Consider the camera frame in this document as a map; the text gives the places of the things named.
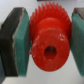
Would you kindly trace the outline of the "teal padded gripper left finger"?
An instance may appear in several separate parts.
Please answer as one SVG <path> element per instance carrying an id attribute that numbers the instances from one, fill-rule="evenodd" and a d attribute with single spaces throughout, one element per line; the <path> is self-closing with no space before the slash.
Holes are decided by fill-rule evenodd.
<path id="1" fill-rule="evenodd" d="M 14 8 L 0 28 L 0 55 L 7 76 L 25 76 L 29 51 L 29 16 L 25 8 Z"/>

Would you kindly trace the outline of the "teal padded gripper right finger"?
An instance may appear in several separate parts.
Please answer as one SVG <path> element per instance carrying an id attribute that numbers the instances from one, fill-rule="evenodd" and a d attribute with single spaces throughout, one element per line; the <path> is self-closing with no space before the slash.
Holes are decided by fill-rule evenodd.
<path id="1" fill-rule="evenodd" d="M 76 65 L 84 68 L 84 8 L 75 8 L 72 13 L 72 33 L 70 41 Z"/>

